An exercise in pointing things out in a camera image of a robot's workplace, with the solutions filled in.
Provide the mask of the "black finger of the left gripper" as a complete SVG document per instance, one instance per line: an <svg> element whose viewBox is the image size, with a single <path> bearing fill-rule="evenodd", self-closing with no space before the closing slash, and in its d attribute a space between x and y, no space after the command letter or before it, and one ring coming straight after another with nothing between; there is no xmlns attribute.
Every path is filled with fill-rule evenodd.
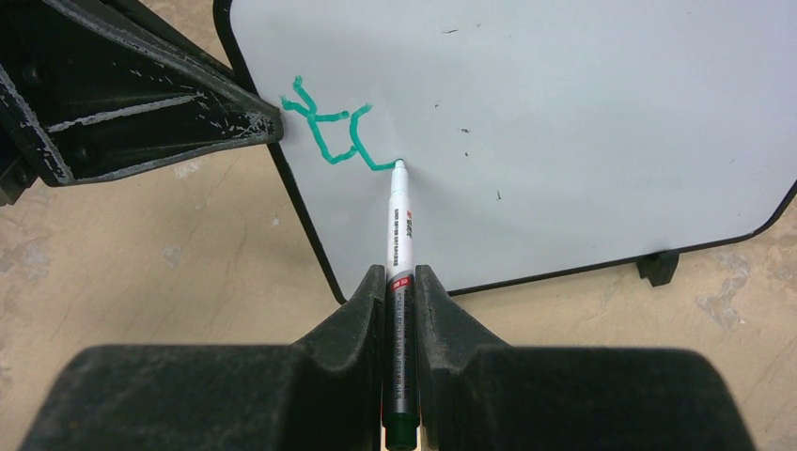
<svg viewBox="0 0 797 451"><path fill-rule="evenodd" d="M138 1L1 5L1 202L271 144L280 111Z"/></svg>

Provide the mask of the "white marker with green cap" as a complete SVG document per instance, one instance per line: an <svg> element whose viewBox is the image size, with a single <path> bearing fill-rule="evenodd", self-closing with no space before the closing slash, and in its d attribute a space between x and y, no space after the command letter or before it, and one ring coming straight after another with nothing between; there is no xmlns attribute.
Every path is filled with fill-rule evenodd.
<svg viewBox="0 0 797 451"><path fill-rule="evenodd" d="M388 450L415 450L420 423L414 325L413 216L403 160L391 172L388 199L383 427Z"/></svg>

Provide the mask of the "white whiteboard with black frame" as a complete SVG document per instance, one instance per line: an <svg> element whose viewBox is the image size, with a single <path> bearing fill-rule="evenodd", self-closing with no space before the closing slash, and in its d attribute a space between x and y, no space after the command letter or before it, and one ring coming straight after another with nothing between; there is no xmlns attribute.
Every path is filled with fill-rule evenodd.
<svg viewBox="0 0 797 451"><path fill-rule="evenodd" d="M452 293L744 241L796 192L792 1L217 1L339 301L387 250Z"/></svg>

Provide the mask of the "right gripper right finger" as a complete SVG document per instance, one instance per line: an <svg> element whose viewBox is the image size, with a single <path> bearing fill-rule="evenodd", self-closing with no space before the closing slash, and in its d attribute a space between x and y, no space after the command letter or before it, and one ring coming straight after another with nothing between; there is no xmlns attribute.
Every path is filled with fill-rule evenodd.
<svg viewBox="0 0 797 451"><path fill-rule="evenodd" d="M415 271L426 450L751 450L724 379L671 348L515 347Z"/></svg>

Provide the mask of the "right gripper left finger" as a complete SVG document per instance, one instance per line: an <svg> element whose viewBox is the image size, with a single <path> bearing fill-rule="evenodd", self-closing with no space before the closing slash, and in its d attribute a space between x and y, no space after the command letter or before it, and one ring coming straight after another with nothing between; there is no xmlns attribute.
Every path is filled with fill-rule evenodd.
<svg viewBox="0 0 797 451"><path fill-rule="evenodd" d="M106 345L59 373L24 450L377 450L385 273L288 345Z"/></svg>

